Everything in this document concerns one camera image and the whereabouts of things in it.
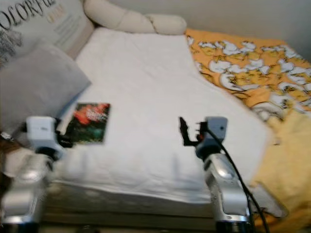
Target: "wall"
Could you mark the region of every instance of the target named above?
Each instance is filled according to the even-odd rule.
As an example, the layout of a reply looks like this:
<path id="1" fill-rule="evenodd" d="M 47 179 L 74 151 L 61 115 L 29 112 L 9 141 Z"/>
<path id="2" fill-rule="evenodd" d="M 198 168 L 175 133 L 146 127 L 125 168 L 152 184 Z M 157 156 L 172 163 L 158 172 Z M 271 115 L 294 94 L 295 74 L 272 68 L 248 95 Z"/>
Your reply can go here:
<path id="1" fill-rule="evenodd" d="M 283 39 L 311 61 L 311 0 L 110 0 L 142 13 L 177 14 L 206 31 Z"/>

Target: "book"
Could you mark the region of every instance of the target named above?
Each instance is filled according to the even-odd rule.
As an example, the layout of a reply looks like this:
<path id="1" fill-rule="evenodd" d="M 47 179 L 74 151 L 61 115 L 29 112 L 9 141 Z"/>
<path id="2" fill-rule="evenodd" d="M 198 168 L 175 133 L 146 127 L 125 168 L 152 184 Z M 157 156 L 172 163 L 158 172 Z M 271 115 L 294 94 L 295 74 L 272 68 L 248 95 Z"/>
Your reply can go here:
<path id="1" fill-rule="evenodd" d="M 65 135 L 79 144 L 103 142 L 109 110 L 109 103 L 78 103 Z"/>

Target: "mattress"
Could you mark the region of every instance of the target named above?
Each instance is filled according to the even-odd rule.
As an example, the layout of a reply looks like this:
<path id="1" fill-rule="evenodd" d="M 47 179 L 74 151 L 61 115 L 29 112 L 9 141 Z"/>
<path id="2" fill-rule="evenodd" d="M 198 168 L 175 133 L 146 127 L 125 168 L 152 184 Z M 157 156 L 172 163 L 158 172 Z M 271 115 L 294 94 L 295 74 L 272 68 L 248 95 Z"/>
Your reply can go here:
<path id="1" fill-rule="evenodd" d="M 182 145 L 179 116 L 187 121 L 192 139 L 196 122 L 226 117 L 224 146 L 245 182 L 255 175 L 268 128 L 238 100 L 202 79 L 183 35 L 98 28 L 76 62 L 92 85 L 63 113 L 61 130 L 77 102 L 107 102 L 111 110 L 104 143 L 76 145 L 57 162 L 47 213 L 211 217 L 203 163 L 194 148 Z M 277 206 L 271 198 L 261 202 Z"/>

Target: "white bedsheet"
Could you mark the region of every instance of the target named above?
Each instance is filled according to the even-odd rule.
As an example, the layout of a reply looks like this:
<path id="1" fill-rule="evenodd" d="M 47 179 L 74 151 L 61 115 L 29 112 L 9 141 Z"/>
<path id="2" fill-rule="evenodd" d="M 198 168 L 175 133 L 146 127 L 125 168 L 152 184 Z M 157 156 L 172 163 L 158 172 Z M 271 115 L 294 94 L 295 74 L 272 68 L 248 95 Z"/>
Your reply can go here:
<path id="1" fill-rule="evenodd" d="M 190 203 L 210 202 L 202 161 L 182 145 L 178 117 L 194 139 L 196 122 L 228 118 L 224 145 L 245 181 L 255 174 L 269 135 L 237 100 L 198 73 L 184 36 L 98 28 L 76 62 L 91 79 L 77 102 L 108 102 L 103 144 L 77 145 L 57 167 L 59 182 Z M 64 114 L 63 129 L 75 103 Z"/>

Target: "yellow blanket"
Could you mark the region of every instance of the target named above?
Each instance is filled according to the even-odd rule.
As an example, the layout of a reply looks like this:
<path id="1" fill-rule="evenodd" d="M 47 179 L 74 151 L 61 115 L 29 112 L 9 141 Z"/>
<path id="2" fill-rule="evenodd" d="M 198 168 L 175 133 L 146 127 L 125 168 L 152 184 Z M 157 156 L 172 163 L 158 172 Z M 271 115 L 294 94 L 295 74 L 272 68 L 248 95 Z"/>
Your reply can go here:
<path id="1" fill-rule="evenodd" d="M 289 211 L 274 219 L 272 229 L 295 232 L 311 219 L 311 65 L 280 40 L 186 34 L 204 78 L 239 98 L 276 133 L 253 184 L 262 183 Z"/>

